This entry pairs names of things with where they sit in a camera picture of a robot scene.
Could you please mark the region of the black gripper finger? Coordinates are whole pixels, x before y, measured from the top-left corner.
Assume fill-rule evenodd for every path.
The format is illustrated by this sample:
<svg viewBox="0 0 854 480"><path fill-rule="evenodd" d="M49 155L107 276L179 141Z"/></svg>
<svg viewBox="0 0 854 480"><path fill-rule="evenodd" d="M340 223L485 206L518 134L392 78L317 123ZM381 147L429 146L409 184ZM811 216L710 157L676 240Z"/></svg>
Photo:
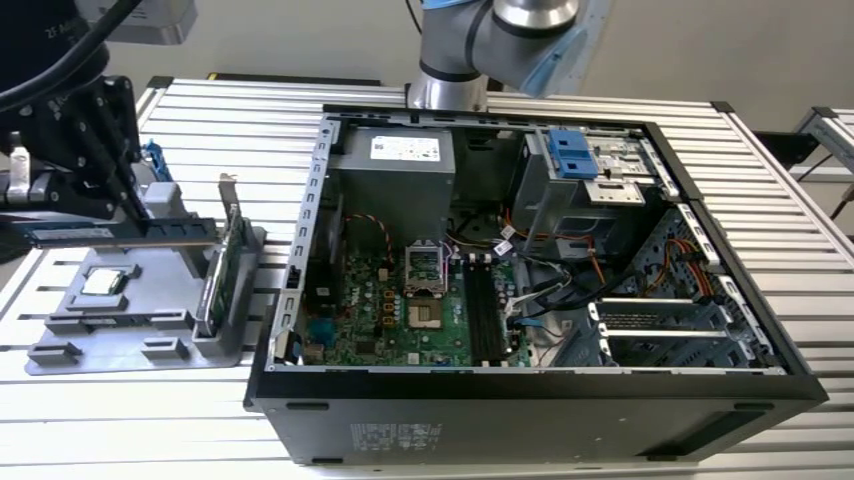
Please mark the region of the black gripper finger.
<svg viewBox="0 0 854 480"><path fill-rule="evenodd" d="M127 188L114 167L53 171L53 211L110 219L127 199Z"/></svg>
<svg viewBox="0 0 854 480"><path fill-rule="evenodd" d="M142 160L131 81L99 77L71 93L39 102L39 228L71 234L119 228L138 232L149 212L141 200L134 166ZM126 184L127 199L110 219L53 211L53 171L114 167Z"/></svg>

